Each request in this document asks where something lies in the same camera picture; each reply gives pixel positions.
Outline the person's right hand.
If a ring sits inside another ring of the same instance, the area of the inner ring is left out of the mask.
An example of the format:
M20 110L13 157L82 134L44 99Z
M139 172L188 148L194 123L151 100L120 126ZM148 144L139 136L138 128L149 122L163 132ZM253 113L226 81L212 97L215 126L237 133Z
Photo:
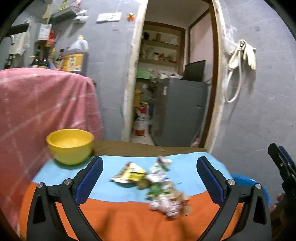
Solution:
M272 240L295 240L295 202L285 193L270 209Z

